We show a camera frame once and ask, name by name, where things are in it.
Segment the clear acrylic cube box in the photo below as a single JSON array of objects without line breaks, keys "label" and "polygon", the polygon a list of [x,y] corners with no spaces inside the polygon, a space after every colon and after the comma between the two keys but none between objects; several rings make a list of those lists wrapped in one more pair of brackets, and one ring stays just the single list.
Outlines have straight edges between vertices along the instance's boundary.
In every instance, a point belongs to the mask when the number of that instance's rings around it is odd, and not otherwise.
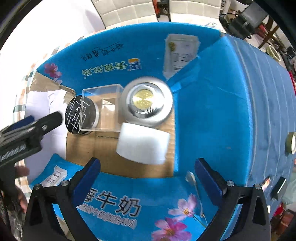
[{"label": "clear acrylic cube box", "polygon": [[122,92],[120,84],[83,89],[79,128],[87,132],[118,133],[122,124],[119,117]]}]

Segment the brown wooden chair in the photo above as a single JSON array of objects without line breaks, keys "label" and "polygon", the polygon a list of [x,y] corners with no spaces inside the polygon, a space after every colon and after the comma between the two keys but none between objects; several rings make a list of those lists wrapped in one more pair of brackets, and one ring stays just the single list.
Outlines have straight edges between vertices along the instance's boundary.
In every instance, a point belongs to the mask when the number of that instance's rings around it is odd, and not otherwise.
[{"label": "brown wooden chair", "polygon": [[264,22],[262,22],[257,28],[259,32],[263,34],[263,42],[258,46],[258,49],[261,49],[280,28],[277,24],[273,27],[273,24],[273,18],[271,16],[268,16],[267,23],[265,24]]}]

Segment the black weight bench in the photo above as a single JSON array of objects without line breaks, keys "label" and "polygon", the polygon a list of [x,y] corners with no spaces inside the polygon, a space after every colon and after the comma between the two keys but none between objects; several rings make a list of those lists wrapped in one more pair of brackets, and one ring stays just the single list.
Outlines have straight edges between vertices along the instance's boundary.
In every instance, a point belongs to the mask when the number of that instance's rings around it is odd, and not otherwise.
[{"label": "black weight bench", "polygon": [[253,2],[243,11],[220,14],[219,20],[229,35],[244,40],[251,39],[267,15],[263,8]]}]

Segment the black round compact case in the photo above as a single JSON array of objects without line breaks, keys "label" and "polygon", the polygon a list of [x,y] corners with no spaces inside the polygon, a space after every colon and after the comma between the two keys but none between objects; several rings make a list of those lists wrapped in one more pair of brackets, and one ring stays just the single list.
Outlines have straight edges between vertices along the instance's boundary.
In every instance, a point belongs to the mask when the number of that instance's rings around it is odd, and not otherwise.
[{"label": "black round compact case", "polygon": [[71,134],[87,135],[97,127],[99,108],[91,99],[77,95],[67,105],[64,120]]}]

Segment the red plastic bag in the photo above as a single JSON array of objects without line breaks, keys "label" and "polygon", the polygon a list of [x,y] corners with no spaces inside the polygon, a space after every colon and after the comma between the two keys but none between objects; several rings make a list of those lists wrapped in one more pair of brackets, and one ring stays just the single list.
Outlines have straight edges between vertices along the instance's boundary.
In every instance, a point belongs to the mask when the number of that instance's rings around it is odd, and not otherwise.
[{"label": "red plastic bag", "polygon": [[169,0],[157,0],[153,1],[153,3],[157,18],[160,16],[170,17]]}]

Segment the white padded chair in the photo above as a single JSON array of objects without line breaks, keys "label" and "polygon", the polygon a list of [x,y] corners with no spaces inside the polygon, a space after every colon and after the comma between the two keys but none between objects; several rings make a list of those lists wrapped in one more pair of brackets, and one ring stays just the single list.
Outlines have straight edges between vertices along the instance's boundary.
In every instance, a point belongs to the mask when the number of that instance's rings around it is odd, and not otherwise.
[{"label": "white padded chair", "polygon": [[92,3],[107,30],[158,21],[152,0],[96,0]]},{"label": "white padded chair", "polygon": [[217,23],[214,29],[226,33],[219,21],[222,0],[169,1],[171,22],[204,26]]}]

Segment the black grey charger block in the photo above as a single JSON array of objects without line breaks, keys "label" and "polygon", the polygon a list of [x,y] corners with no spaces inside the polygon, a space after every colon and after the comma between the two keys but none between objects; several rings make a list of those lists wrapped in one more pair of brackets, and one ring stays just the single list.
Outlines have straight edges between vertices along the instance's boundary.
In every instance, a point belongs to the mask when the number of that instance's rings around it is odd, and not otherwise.
[{"label": "black grey charger block", "polygon": [[280,201],[285,194],[286,189],[287,179],[281,176],[270,193],[271,198]]}]

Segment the blue cardboard box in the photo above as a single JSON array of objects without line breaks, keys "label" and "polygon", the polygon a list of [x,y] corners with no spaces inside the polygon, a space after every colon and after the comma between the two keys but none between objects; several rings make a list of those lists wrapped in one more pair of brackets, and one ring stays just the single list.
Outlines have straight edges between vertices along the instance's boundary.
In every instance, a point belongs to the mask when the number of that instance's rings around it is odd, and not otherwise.
[{"label": "blue cardboard box", "polygon": [[185,180],[202,157],[245,184],[252,154],[244,40],[178,23],[129,25],[70,45],[42,63],[27,113],[64,123],[26,159],[29,184],[54,166],[101,172],[78,212],[100,240],[196,240],[204,231]]}]

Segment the blue striped tablecloth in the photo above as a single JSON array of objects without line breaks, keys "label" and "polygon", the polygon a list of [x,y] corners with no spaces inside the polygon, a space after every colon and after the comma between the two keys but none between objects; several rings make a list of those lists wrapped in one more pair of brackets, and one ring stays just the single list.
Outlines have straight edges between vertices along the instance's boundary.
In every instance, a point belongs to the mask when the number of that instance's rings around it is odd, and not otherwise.
[{"label": "blue striped tablecloth", "polygon": [[288,71],[273,58],[244,40],[229,40],[244,73],[252,117],[246,185],[270,179],[264,195],[273,216],[281,200],[272,197],[272,190],[280,177],[290,179],[295,162],[285,149],[288,134],[295,132],[295,92]]}]

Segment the left white padded chair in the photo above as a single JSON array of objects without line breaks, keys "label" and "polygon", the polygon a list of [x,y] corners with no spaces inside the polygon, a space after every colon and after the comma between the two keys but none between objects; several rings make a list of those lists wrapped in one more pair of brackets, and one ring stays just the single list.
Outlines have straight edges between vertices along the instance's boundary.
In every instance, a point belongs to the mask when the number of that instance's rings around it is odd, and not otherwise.
[{"label": "left white padded chair", "polygon": [[96,0],[92,3],[107,30],[158,21],[152,0]]}]

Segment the checkered orange plaid cloth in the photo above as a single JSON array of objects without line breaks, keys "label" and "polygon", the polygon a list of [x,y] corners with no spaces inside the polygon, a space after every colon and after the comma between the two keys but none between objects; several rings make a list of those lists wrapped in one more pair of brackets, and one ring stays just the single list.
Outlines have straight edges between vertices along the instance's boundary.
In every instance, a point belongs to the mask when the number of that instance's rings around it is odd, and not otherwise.
[{"label": "checkered orange plaid cloth", "polygon": [[[80,37],[65,44],[60,44],[30,67],[29,72],[22,79],[21,89],[16,95],[13,123],[29,115],[33,115],[37,120],[55,111],[60,111],[62,114],[65,113],[70,100],[76,95],[75,91],[61,85],[61,82],[55,82],[49,80],[48,77],[42,77],[37,73],[37,68],[50,57],[83,38]],[[68,130],[65,124],[62,124],[43,138],[44,147],[41,152],[28,160],[21,160],[16,164],[17,166],[27,167],[29,164],[33,165],[30,168],[31,175],[29,177],[16,179],[16,186],[24,192],[25,197],[30,197],[32,189],[29,187],[29,184],[43,172],[53,154],[58,154],[64,159],[66,158],[67,135]]]}]

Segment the red cloth on floor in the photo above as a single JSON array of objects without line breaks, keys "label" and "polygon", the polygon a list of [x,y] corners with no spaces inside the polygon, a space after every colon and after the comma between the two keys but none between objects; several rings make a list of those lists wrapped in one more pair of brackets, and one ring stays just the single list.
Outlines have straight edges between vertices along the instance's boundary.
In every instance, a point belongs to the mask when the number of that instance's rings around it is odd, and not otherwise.
[{"label": "red cloth on floor", "polygon": [[295,81],[295,77],[292,74],[292,71],[288,71],[288,73],[289,73],[290,78],[291,78],[291,81],[292,81],[293,91],[294,91],[294,93],[296,95],[296,81]]}]

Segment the green waste bin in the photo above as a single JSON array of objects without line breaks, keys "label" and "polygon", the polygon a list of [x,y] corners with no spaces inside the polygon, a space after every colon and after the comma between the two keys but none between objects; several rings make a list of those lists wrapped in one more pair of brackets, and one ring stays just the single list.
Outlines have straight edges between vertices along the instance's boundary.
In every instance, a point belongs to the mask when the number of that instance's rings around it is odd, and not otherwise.
[{"label": "green waste bin", "polygon": [[276,62],[281,61],[281,56],[279,52],[272,45],[269,45],[266,48],[266,54],[269,55],[271,58],[273,58]]}]

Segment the right white padded chair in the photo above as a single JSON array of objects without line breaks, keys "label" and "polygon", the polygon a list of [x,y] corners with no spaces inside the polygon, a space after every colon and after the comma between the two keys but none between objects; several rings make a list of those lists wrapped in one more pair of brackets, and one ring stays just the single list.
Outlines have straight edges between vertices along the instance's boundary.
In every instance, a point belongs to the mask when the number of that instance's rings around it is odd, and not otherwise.
[{"label": "right white padded chair", "polygon": [[226,33],[219,21],[222,0],[169,1],[171,22],[204,26],[217,23],[214,29]]}]

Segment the silver round puck light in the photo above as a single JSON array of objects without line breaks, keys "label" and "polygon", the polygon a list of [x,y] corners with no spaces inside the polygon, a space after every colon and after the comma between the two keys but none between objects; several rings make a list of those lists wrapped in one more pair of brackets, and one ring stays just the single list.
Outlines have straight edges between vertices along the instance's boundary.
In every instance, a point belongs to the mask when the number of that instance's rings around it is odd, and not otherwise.
[{"label": "silver round puck light", "polygon": [[119,99],[119,114],[127,123],[155,128],[173,109],[173,95],[162,80],[144,76],[131,81]]}]

